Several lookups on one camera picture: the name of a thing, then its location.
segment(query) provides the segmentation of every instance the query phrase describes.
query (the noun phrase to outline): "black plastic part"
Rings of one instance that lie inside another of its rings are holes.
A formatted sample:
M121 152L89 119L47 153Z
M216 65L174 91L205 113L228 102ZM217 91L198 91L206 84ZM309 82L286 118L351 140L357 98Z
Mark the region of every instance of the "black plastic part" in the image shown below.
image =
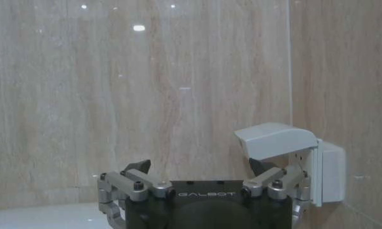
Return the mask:
M126 201L127 229L289 229L292 228L292 199L245 199L241 180L173 181L171 200L149 198Z
M269 169L273 167L277 167L277 165L272 162L262 162L253 158L249 159L250 168L254 171L256 176L260 176L262 173L265 173Z
M137 169L143 173L149 173L150 167L151 167L151 161L150 160L145 160L145 161L141 161L138 163L131 163L131 164L129 164L126 169L121 172L121 175L125 176L127 170L130 170L130 169Z

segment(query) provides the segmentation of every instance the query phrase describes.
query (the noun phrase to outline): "marble wall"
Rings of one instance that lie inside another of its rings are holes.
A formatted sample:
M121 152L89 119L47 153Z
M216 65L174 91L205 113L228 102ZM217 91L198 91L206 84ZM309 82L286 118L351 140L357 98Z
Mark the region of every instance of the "marble wall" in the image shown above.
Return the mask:
M382 229L382 0L292 0L293 124L348 153L345 203L310 228Z
M95 201L146 158L249 176L233 131L290 122L286 2L0 0L0 209Z

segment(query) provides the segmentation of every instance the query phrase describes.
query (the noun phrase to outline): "silver metal bracket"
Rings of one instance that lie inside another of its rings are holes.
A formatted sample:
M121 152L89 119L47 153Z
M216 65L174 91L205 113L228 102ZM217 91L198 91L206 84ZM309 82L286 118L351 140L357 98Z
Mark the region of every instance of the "silver metal bracket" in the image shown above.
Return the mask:
M130 198L135 202L147 200L149 194L158 198L171 198L175 195L171 182L159 181L142 171L130 169L125 173L110 172L98 180L99 210L107 214L109 223L114 229L126 229L126 221L121 215L125 202Z

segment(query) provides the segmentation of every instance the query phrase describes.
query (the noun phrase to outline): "bolt head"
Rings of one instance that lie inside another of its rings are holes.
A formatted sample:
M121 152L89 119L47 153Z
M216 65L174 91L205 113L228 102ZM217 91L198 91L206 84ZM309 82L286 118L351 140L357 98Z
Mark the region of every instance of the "bolt head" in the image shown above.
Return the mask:
M284 182L281 180L273 181L273 187L274 188L284 188Z
M107 173L101 174L101 180L105 180Z
M141 190L143 190L143 188L145 188L143 182L142 182L142 181L137 181L137 182L134 183L134 190L135 190L135 191L141 191Z
M241 189L241 195L244 199L249 199L252 197L252 191L249 190L249 188L244 187Z

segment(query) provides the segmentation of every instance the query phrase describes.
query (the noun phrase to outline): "screw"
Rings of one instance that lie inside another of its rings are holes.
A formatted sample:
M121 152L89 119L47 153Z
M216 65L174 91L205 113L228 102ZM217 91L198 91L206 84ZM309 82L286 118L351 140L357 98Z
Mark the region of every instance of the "screw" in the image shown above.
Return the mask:
M250 192L249 188L244 187L241 189L241 195L242 195L244 199L248 199L252 197L252 192Z
M274 180L273 187L282 188L284 187L284 182L281 180Z
M166 198L173 199L175 195L177 195L177 191L173 188L170 188L166 192Z
M135 189L135 191L141 191L141 190L143 190L143 188L145 188L143 182L142 182L142 181L137 181L137 182L134 183L134 189Z
M101 180L105 180L106 176L107 176L107 173L101 174Z

